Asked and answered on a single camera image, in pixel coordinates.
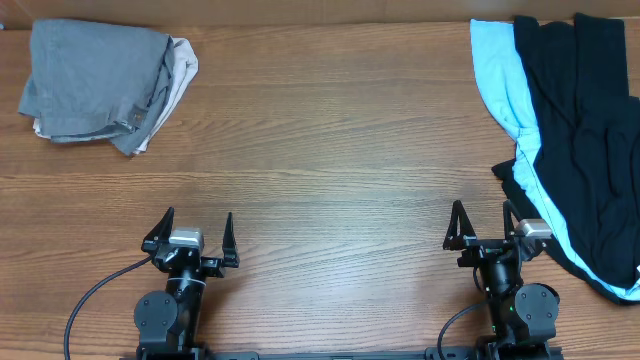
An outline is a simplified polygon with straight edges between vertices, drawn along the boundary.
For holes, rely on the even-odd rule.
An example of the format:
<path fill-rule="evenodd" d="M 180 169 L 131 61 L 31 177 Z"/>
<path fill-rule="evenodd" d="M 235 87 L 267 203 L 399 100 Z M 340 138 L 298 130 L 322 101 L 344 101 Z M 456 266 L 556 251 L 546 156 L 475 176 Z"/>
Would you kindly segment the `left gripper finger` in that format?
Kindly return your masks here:
<path fill-rule="evenodd" d="M 174 208 L 169 207 L 162 219 L 144 237 L 142 245 L 152 246 L 167 243 L 173 229 Z"/>
<path fill-rule="evenodd" d="M 225 260 L 237 260 L 238 259 L 238 251 L 237 244 L 234 235 L 234 227 L 233 227 L 233 214 L 231 212 L 228 213 L 224 235 L 223 235 L 223 244 L 222 251 Z"/>

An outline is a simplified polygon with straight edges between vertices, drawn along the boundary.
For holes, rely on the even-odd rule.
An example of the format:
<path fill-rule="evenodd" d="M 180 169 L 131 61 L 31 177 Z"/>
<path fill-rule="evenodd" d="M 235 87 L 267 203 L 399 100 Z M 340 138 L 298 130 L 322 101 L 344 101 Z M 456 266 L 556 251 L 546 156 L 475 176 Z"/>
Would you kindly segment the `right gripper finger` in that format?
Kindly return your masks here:
<path fill-rule="evenodd" d="M 466 249 L 476 241 L 476 233 L 460 200 L 452 204 L 451 218 L 443 241 L 444 249 Z"/>
<path fill-rule="evenodd" d="M 506 238 L 510 238 L 515 234 L 515 228 L 522 220 L 522 217 L 510 200 L 506 200 L 503 202 L 502 209 L 504 234 Z"/>

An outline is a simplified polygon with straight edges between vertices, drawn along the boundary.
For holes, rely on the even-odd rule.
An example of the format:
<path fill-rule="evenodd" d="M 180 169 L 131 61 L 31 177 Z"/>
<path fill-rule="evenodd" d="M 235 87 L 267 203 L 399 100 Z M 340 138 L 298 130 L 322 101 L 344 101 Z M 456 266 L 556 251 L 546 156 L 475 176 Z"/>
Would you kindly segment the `black t-shirt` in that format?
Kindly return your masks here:
<path fill-rule="evenodd" d="M 604 282 L 639 279 L 639 100 L 629 91 L 625 25 L 514 20 L 541 149 L 534 166 L 573 250 Z"/>

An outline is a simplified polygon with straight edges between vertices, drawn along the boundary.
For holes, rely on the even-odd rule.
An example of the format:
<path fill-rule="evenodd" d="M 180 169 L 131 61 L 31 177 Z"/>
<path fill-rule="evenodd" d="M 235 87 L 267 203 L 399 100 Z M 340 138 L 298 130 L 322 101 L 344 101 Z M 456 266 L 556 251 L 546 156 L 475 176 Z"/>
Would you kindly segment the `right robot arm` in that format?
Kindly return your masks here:
<path fill-rule="evenodd" d="M 524 219 L 510 201 L 503 203 L 504 236 L 480 239 L 461 201 L 452 204 L 443 248 L 458 251 L 460 268 L 473 270 L 476 288 L 484 300 L 453 315 L 441 328 L 438 359 L 561 359 L 562 350 L 549 346 L 556 336 L 560 297 L 542 283 L 526 284 L 522 265 L 545 250 L 552 231 L 542 219 Z M 481 336 L 473 347 L 448 350 L 446 331 L 459 318 L 487 308 L 492 333 Z"/>

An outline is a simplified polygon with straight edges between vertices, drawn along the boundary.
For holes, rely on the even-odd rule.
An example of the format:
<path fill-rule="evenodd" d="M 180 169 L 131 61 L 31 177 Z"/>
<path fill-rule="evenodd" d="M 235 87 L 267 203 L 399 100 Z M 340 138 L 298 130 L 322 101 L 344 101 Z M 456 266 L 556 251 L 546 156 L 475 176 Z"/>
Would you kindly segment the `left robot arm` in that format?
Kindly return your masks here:
<path fill-rule="evenodd" d="M 240 264 L 232 215 L 226 219 L 220 258 L 203 254 L 199 228 L 174 227 L 173 218 L 169 208 L 141 245 L 168 278 L 164 290 L 145 294 L 134 309 L 138 359 L 208 359 L 210 350 L 196 341 L 207 280 L 223 278 L 228 268 Z"/>

